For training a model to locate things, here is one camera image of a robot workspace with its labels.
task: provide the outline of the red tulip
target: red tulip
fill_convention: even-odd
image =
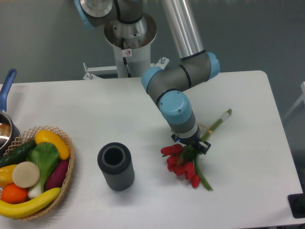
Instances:
[[[181,176],[185,173],[185,169],[183,166],[181,165],[176,165],[175,168],[173,169],[173,172],[177,175],[177,176]]]
[[[200,177],[196,174],[192,177],[192,186],[194,188],[198,187],[200,184]]]
[[[178,163],[178,159],[179,159],[179,155],[176,155],[176,156],[169,156],[167,158],[167,169],[170,171],[170,172],[173,172],[174,168],[176,167],[177,163]]]
[[[190,180],[195,175],[194,164],[190,161],[186,162],[183,166],[185,171],[185,178]]]
[[[180,144],[175,144],[172,146],[163,147],[161,149],[161,153],[164,155],[173,155],[173,154],[180,154],[182,152],[183,146]]]

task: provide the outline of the gray wall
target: gray wall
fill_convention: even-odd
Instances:
[[[222,72],[267,73],[282,116],[301,95],[305,81],[304,0],[190,0],[207,51]],[[158,34],[152,62],[179,63],[159,0],[147,0]],[[103,27],[88,30],[73,0],[0,1],[0,83],[9,68],[16,82],[79,80],[88,67],[114,65]],[[305,109],[285,127],[298,167],[305,167]]]

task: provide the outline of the tulip bouquet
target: tulip bouquet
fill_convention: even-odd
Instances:
[[[207,128],[204,135],[201,137],[201,140],[206,141],[213,131],[223,123],[230,115],[232,110],[224,112],[223,115],[215,122],[210,128]],[[203,186],[212,191],[212,187],[209,182],[205,179],[202,174],[199,165],[199,155],[201,152],[198,149],[195,149],[192,146],[182,146],[181,144],[175,144],[173,146],[167,146],[161,149],[163,156],[169,156],[167,158],[167,169],[170,172],[174,172],[176,175],[181,176],[185,175],[185,178],[191,181],[191,184],[194,188],[197,188],[200,182]]]

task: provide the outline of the rubber band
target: rubber band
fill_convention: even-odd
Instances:
[[[205,128],[206,130],[208,130],[209,128],[208,127],[206,127],[205,125],[203,125],[203,124],[199,124],[199,126],[201,126],[201,127],[203,127],[203,128]]]

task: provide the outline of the saucepan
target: saucepan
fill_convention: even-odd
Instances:
[[[3,157],[5,150],[9,147],[15,137],[19,136],[18,128],[6,114],[7,97],[16,74],[16,69],[9,70],[0,91],[0,158]]]

